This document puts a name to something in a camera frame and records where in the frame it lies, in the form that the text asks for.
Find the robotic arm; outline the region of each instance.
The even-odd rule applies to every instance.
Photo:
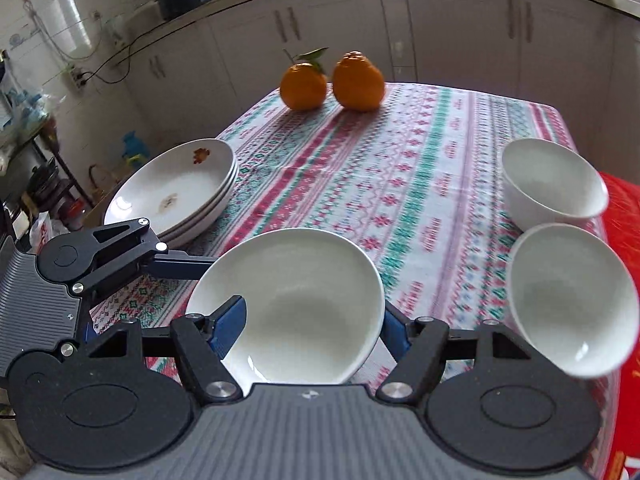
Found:
[[[256,384],[221,360],[246,322],[230,298],[168,327],[91,307],[143,272],[199,279],[211,258],[169,251],[146,219],[62,235],[38,256],[0,246],[0,378],[37,464],[28,480],[518,478],[586,480],[600,415],[590,395],[507,327],[451,330],[387,303],[398,364],[360,384]],[[182,384],[145,365],[176,359]],[[440,383],[447,360],[473,369]]]

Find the orange with leaf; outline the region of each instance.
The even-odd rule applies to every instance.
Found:
[[[326,77],[319,58],[326,47],[301,54],[291,61],[280,82],[280,97],[289,108],[306,111],[318,108],[326,98]]]
[[[334,69],[335,99],[348,110],[371,112],[385,96],[385,78],[361,52],[345,54]]]

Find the white bowl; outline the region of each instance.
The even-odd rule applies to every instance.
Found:
[[[118,190],[104,224],[146,217],[160,237],[216,200],[236,157],[218,139],[192,140],[157,156]]]
[[[502,179],[507,211],[523,231],[551,222],[584,226],[609,205],[607,186],[591,164],[550,140],[507,144]]]
[[[190,242],[195,237],[200,236],[206,229],[215,222],[218,217],[225,210],[225,207],[229,204],[231,197],[234,194],[234,185],[236,183],[236,177],[238,176],[239,168],[229,180],[228,184],[223,191],[222,197],[216,202],[211,209],[198,213],[196,218],[185,224],[185,228],[181,229],[177,233],[172,233],[166,237],[159,237],[163,242],[167,244],[170,249],[177,249],[184,244]]]
[[[606,243],[580,228],[547,224],[518,238],[507,294],[525,339],[569,375],[615,370],[638,340],[638,294],[628,270]]]
[[[209,315],[234,294],[246,327],[223,363],[246,395],[254,383],[339,384],[380,335],[382,280],[346,238],[282,229],[250,238],[204,274],[186,313]]]

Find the white cable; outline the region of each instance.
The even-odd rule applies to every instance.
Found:
[[[72,60],[72,61],[84,61],[89,59],[91,56],[93,56],[97,51],[98,48],[100,47],[100,43],[102,42],[102,19],[98,18],[99,22],[100,22],[100,30],[98,31],[98,43],[95,45],[94,49],[91,51],[90,54],[88,54],[88,56],[80,56],[80,57],[75,57],[72,56],[71,54],[67,54],[64,50],[62,50],[58,44],[54,41],[54,39],[51,37],[51,35],[49,34],[49,31],[47,30],[47,27],[45,26],[44,22],[42,21],[41,17],[38,15],[38,13],[36,12],[36,10],[33,8],[33,4],[31,3],[31,0],[25,0],[24,3],[22,4],[22,8],[25,10],[25,12],[27,13],[27,15],[33,20],[33,24],[40,29],[40,31],[47,37],[49,38],[49,41],[51,42],[51,44],[53,45],[53,47],[56,49],[58,55],[62,58],[63,61],[67,61],[67,60]]]

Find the floral design on plate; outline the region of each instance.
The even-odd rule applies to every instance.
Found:
[[[197,150],[193,150],[193,163],[201,164],[207,157],[211,154],[211,152],[207,148],[198,148]]]
[[[160,202],[160,207],[158,207],[158,212],[163,213],[164,211],[169,209],[172,205],[174,205],[176,202],[178,202],[178,194],[171,193],[171,195],[162,199],[162,202]]]

